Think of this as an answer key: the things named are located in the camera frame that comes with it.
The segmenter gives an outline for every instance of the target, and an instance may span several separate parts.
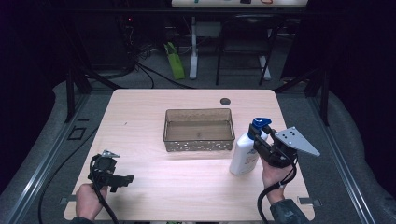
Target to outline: yellow object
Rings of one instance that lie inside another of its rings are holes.
[[[180,57],[177,54],[175,46],[171,42],[164,44],[164,46],[165,46],[166,54],[168,55],[169,63],[171,64],[174,78],[175,79],[184,78],[183,64],[181,63]]]

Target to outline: wrist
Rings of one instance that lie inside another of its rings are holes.
[[[285,200],[285,196],[283,195],[283,190],[274,189],[267,194],[267,199],[270,204],[274,204]]]
[[[91,222],[94,222],[95,218],[96,218],[96,216],[94,216],[93,214],[90,214],[90,213],[79,213],[79,214],[77,214],[77,216],[86,218]]]
[[[93,224],[93,221],[85,217],[74,217],[70,224]]]

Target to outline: cord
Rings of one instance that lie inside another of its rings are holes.
[[[41,192],[40,195],[40,200],[38,201],[38,222],[40,224],[43,224],[43,219],[42,219],[42,215],[41,215],[41,206],[44,200],[44,195],[50,185],[50,183],[52,182],[53,178],[58,174],[58,172],[62,169],[62,167],[64,167],[64,165],[70,160],[70,158],[72,156],[74,156],[76,154],[76,152],[82,148],[82,146],[84,146],[84,144],[96,133],[96,131],[98,130],[99,127],[95,128],[91,134],[81,143],[81,145],[79,145],[62,163],[61,165],[55,170],[55,172],[52,174],[52,176],[49,178],[49,181],[47,182],[47,184],[45,185],[43,191]]]
[[[187,29],[189,29],[189,33],[190,33],[190,35],[191,35],[191,29],[190,29],[190,26],[189,26],[189,24],[187,23],[187,20],[186,20],[185,17],[183,17],[183,21],[184,21],[184,23],[186,24]],[[189,48],[186,49],[186,50],[184,50],[184,52],[180,52],[179,55],[185,54],[185,53],[189,52],[191,48],[192,48],[192,43],[190,42]]]
[[[158,76],[160,76],[160,77],[162,77],[162,78],[168,80],[168,81],[171,82],[172,84],[174,84],[174,85],[176,85],[176,86],[178,86],[178,87],[180,87],[180,88],[182,88],[182,89],[195,89],[194,87],[186,86],[186,85],[183,85],[183,84],[181,84],[181,83],[175,82],[174,80],[172,80],[172,79],[170,79],[170,78],[168,78],[168,77],[165,77],[165,76],[161,75],[160,73],[158,73],[158,72],[152,70],[152,69],[149,68],[149,67],[146,67],[145,65],[143,65],[143,64],[141,64],[141,63],[136,63],[136,65],[137,65],[139,68],[141,68],[141,69],[147,69],[148,71],[150,71],[150,72],[152,72],[152,73],[154,73],[154,74],[156,74],[156,75],[158,75]]]
[[[136,64],[137,67],[139,67],[140,69],[142,69],[142,71],[144,73],[146,73],[146,75],[149,77],[149,79],[151,80],[151,88],[154,89],[154,79],[152,79],[151,75],[146,71],[146,69],[144,69],[142,66],[140,66],[140,63]]]
[[[105,77],[107,79],[113,79],[117,77],[125,77],[126,75],[130,74],[131,72],[134,71],[134,66],[125,68],[124,70],[120,71],[118,74],[112,74],[112,75],[100,75],[101,77]]]
[[[264,224],[268,224],[268,220],[264,215],[264,212],[262,211],[262,199],[272,190],[274,189],[279,189],[283,188],[285,185],[287,185],[291,180],[294,179],[294,177],[297,175],[297,162],[298,162],[298,157],[296,157],[295,162],[293,162],[284,152],[281,150],[277,150],[282,156],[284,156],[287,160],[290,161],[292,169],[291,171],[283,178],[283,180],[279,181],[278,183],[275,183],[274,185],[270,186],[269,188],[266,188],[262,191],[262,193],[259,195],[259,198],[257,200],[257,208],[259,210],[260,216],[262,217],[262,221]]]
[[[98,156],[92,157],[91,162],[90,162],[90,174],[91,174],[91,177],[92,177],[93,190],[95,191],[96,196],[97,196],[98,199],[99,199],[99,203],[101,203],[102,206],[106,209],[106,211],[107,211],[108,214],[110,215],[110,217],[111,217],[111,219],[113,220],[113,222],[114,222],[115,224],[119,224],[119,221],[117,220],[117,217],[116,217],[116,215],[114,214],[113,210],[110,208],[110,206],[108,205],[108,203],[106,202],[106,200],[103,198],[102,194],[100,193],[100,189],[99,189],[99,187],[97,186],[97,181],[96,181],[96,179],[94,178],[94,175],[93,175],[93,161],[95,161],[95,159],[96,159],[97,157],[98,157]]]

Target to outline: spray bottle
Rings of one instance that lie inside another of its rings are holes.
[[[272,121],[265,118],[255,118],[251,124],[256,129],[260,130],[262,127],[270,124]],[[263,140],[267,140],[268,135],[261,131],[261,137]],[[254,136],[248,132],[242,134],[236,142],[235,151],[233,153],[233,159],[230,165],[230,172],[234,175],[246,174],[254,169],[257,160],[259,159],[259,153],[253,148]]]

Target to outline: sleeve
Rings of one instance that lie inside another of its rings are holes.
[[[74,217],[70,224],[93,224],[90,220],[85,217]]]
[[[285,199],[273,203],[270,207],[276,224],[305,224],[309,223],[308,218],[297,207],[292,199]]]

